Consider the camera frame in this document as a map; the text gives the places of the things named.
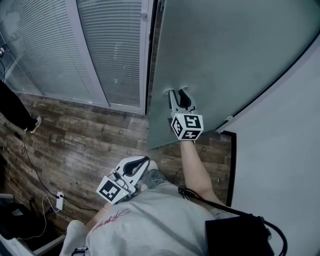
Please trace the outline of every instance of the black cloth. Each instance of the black cloth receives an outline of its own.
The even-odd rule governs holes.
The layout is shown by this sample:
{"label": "black cloth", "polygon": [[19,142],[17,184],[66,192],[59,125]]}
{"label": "black cloth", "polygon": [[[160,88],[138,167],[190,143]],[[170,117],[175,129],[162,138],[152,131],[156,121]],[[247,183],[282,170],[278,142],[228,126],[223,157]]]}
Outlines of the black cloth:
{"label": "black cloth", "polygon": [[32,131],[36,126],[33,119],[18,96],[0,81],[0,112],[15,126]]}

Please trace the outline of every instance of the white wall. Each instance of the white wall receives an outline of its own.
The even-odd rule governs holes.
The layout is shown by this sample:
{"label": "white wall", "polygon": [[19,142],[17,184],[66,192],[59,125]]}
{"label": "white wall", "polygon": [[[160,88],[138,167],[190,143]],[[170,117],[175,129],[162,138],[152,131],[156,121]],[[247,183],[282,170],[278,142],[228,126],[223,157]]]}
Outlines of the white wall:
{"label": "white wall", "polygon": [[[237,135],[232,207],[282,229],[288,255],[320,251],[320,38],[268,96],[231,123]],[[273,234],[279,254],[282,241]]]}

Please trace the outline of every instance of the wooden floor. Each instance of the wooden floor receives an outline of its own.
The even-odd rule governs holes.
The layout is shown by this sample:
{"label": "wooden floor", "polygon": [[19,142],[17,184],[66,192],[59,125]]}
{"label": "wooden floor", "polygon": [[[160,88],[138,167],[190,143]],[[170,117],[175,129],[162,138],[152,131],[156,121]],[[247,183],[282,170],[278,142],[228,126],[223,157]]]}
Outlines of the wooden floor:
{"label": "wooden floor", "polygon": [[[64,192],[75,204],[99,210],[105,201],[96,194],[97,186],[128,156],[148,156],[158,163],[170,182],[184,183],[178,142],[148,150],[147,117],[45,97],[25,94],[19,97],[32,114],[42,115],[43,122],[36,133],[25,133],[2,115],[0,122],[22,135],[43,183],[54,193]],[[56,200],[38,181],[26,154],[21,153],[22,147],[23,143],[0,125],[0,154],[4,159],[0,192],[14,194],[15,200],[27,207],[34,197],[37,209],[42,211],[44,195],[54,204]],[[196,148],[217,196],[226,202],[231,138],[206,132],[198,139]],[[65,201],[63,211],[51,214],[48,221],[58,233],[64,233],[71,220],[87,222],[94,214]]]}

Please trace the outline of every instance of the black cable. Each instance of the black cable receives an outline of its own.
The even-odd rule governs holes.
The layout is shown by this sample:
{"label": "black cable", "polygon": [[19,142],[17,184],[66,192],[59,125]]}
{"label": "black cable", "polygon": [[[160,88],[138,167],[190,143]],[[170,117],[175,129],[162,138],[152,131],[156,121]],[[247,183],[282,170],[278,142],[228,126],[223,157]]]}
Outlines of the black cable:
{"label": "black cable", "polygon": [[12,132],[15,136],[17,136],[17,135],[16,135],[17,132],[11,130],[8,126],[4,125],[3,123],[0,123],[0,125],[2,125],[3,127],[7,128],[10,132]]}
{"label": "black cable", "polygon": [[81,210],[87,210],[87,211],[94,211],[94,212],[99,212],[98,210],[96,209],[91,209],[91,208],[81,208],[79,207],[78,205],[74,204],[73,202],[70,202],[67,198],[65,198],[64,196],[61,195],[62,198],[64,198],[65,200],[67,200],[70,204],[74,205],[75,207],[81,209]]}
{"label": "black cable", "polygon": [[[196,193],[195,191],[193,191],[190,188],[187,188],[186,186],[178,187],[178,192],[182,195],[183,198],[185,198],[185,196],[191,197],[191,198],[197,199],[199,201],[202,201],[202,202],[204,202],[204,203],[206,203],[206,204],[208,204],[208,205],[210,205],[212,207],[224,210],[224,211],[232,213],[232,214],[236,214],[236,215],[239,215],[239,216],[250,215],[250,214],[245,213],[243,211],[235,210],[235,209],[229,208],[227,206],[224,206],[224,205],[221,205],[221,204],[218,204],[218,203],[215,203],[215,202],[207,201],[207,200],[203,199],[203,197],[201,197],[198,193]],[[268,222],[268,221],[266,221],[264,219],[263,219],[263,223],[266,224],[267,226],[271,227],[281,237],[281,239],[283,241],[283,246],[282,246],[282,250],[281,250],[279,256],[285,256],[287,254],[287,251],[288,251],[288,242],[287,242],[287,239],[286,239],[284,233],[276,225],[274,225],[274,224],[272,224],[272,223],[270,223],[270,222]]]}
{"label": "black cable", "polygon": [[29,157],[29,154],[28,154],[28,151],[27,151],[27,148],[26,148],[26,144],[25,144],[25,142],[24,142],[22,139],[21,139],[21,141],[23,142],[23,148],[21,149],[21,153],[22,153],[22,154],[26,153],[26,156],[27,156],[27,158],[28,158],[28,160],[29,160],[32,168],[34,169],[34,171],[35,171],[35,173],[36,173],[36,175],[37,175],[37,177],[38,177],[41,185],[49,192],[49,194],[51,194],[52,196],[54,196],[56,199],[59,199],[59,196],[51,193],[50,190],[49,190],[49,189],[43,184],[43,182],[41,181],[41,179],[40,179],[40,177],[39,177],[39,174],[38,174],[36,168],[34,167],[33,163],[32,163],[31,160],[30,160],[30,157]]}
{"label": "black cable", "polygon": [[2,65],[2,67],[3,67],[3,80],[2,80],[2,82],[4,82],[5,81],[5,76],[6,76],[6,69],[5,69],[5,65],[2,63],[1,60],[0,60],[0,63]]}
{"label": "black cable", "polygon": [[263,223],[266,224],[267,226],[271,227],[282,238],[283,247],[282,247],[282,251],[280,252],[279,256],[286,255],[287,251],[288,251],[288,242],[287,242],[287,239],[285,237],[285,234],[276,225],[274,225],[274,224],[272,224],[272,223],[270,223],[270,222],[268,222],[266,220],[263,220]]}
{"label": "black cable", "polygon": [[[40,179],[39,174],[38,174],[35,166],[33,165],[33,163],[32,163],[31,160],[30,160],[30,157],[29,157],[29,154],[28,154],[28,151],[27,151],[27,148],[26,148],[26,144],[25,144],[25,142],[22,140],[20,134],[17,133],[16,131],[11,130],[9,127],[7,127],[6,125],[4,125],[4,124],[1,123],[1,122],[0,122],[0,125],[2,125],[2,126],[4,126],[5,128],[7,128],[7,129],[8,129],[10,132],[12,132],[19,140],[22,141],[22,143],[23,143],[23,148],[21,149],[21,153],[22,153],[22,154],[25,154],[25,153],[26,153],[26,156],[27,156],[27,158],[28,158],[28,160],[29,160],[29,163],[31,164],[33,170],[35,171],[35,173],[36,173],[36,175],[37,175],[37,177],[38,177],[38,180],[40,181],[41,185],[49,192],[50,195],[54,196],[56,199],[59,199],[59,198],[60,198],[59,196],[51,193],[50,190],[43,184],[43,182],[42,182],[42,180]],[[75,207],[77,207],[77,208],[79,208],[79,209],[81,209],[81,210],[98,212],[98,210],[96,210],[96,209],[79,207],[78,205],[74,204],[73,202],[70,202],[66,197],[64,197],[64,196],[61,196],[61,197],[64,198],[65,200],[67,200],[70,204],[74,205]]]}

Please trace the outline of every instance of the power strip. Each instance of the power strip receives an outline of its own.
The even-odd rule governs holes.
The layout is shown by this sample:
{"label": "power strip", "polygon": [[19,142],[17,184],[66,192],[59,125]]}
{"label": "power strip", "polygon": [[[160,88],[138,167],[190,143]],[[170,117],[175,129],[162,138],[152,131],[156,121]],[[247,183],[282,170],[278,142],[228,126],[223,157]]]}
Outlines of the power strip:
{"label": "power strip", "polygon": [[62,192],[57,192],[56,194],[59,198],[56,199],[56,208],[58,208],[60,211],[62,211],[63,206],[64,206],[64,194]]}

